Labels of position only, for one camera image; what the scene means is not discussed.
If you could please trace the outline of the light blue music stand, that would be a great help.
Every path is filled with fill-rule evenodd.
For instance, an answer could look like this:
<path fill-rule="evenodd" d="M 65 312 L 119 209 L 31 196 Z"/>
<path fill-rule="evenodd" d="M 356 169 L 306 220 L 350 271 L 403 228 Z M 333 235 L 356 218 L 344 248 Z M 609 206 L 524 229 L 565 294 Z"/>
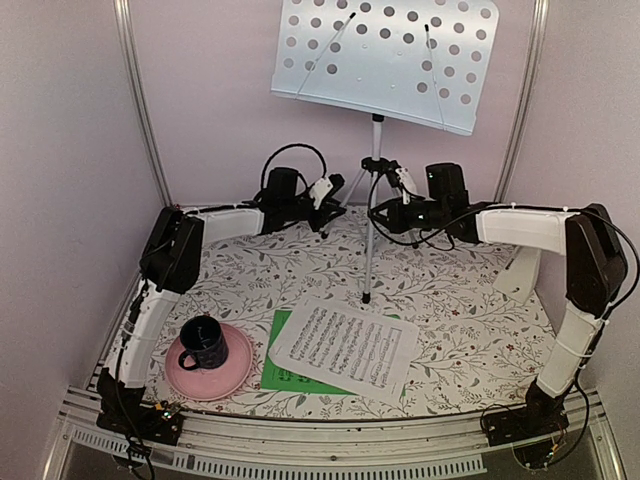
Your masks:
<path fill-rule="evenodd" d="M 285 1 L 272 94 L 473 133 L 499 21 L 491 1 Z"/>

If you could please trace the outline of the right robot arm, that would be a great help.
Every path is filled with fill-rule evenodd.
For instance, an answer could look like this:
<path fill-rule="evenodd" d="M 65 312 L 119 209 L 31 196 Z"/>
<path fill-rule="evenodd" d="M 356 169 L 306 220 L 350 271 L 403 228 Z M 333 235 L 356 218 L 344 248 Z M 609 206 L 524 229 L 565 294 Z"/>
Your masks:
<path fill-rule="evenodd" d="M 396 198 L 367 201 L 374 229 L 388 239 L 412 229 L 421 242 L 441 232 L 472 244 L 508 244 L 521 251 L 556 253 L 566 260 L 566 309 L 552 353 L 529 387 L 517 415 L 517 427 L 537 436 L 552 424 L 559 402 L 577 384 L 613 311 L 625 297 L 619 291 L 628 274 L 624 250 L 632 245 L 607 209 L 592 203 L 584 208 L 560 208 L 471 203 L 462 168 L 440 163 L 426 168 L 428 194 L 419 195 L 406 170 L 395 162 L 373 177 L 386 177 L 399 190 Z"/>

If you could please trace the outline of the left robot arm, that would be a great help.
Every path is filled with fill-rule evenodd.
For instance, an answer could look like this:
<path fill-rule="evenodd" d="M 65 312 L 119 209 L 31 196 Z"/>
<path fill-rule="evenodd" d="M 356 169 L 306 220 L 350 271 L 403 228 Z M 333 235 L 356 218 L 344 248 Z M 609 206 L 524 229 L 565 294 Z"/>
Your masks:
<path fill-rule="evenodd" d="M 131 397 L 144 392 L 147 369 L 163 324 L 182 295 L 200 275 L 204 245 L 241 236 L 275 233 L 306 222 L 314 232 L 345 213 L 334 198 L 345 184 L 340 174 L 322 177 L 298 193 L 276 183 L 284 169 L 270 172 L 267 185 L 253 200 L 185 211 L 161 210 L 139 260 L 141 279 L 129 316 L 122 327 L 122 343 L 109 356 L 97 391 L 112 401 L 111 419 L 128 434 L 148 426 L 148 412 Z"/>

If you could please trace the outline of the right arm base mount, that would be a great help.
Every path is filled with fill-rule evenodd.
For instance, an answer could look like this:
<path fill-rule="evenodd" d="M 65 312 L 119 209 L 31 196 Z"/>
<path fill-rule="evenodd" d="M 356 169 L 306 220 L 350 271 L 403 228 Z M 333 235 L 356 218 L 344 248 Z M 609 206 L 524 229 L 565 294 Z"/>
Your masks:
<path fill-rule="evenodd" d="M 562 396 L 550 400 L 534 399 L 525 406 L 501 407 L 483 413 L 480 427 L 490 446 L 504 445 L 560 432 L 569 426 Z"/>

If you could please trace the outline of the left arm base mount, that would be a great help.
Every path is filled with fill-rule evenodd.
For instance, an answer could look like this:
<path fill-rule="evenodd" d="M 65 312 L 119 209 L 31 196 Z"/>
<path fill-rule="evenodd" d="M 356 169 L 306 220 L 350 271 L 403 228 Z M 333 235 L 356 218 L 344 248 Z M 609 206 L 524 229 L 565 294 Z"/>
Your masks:
<path fill-rule="evenodd" d="M 137 436 L 143 440 L 176 446 L 184 417 L 179 407 L 162 401 L 154 406 L 142 402 L 144 389 L 126 389 L 113 385 L 98 388 L 101 410 L 96 424 L 111 432 Z"/>

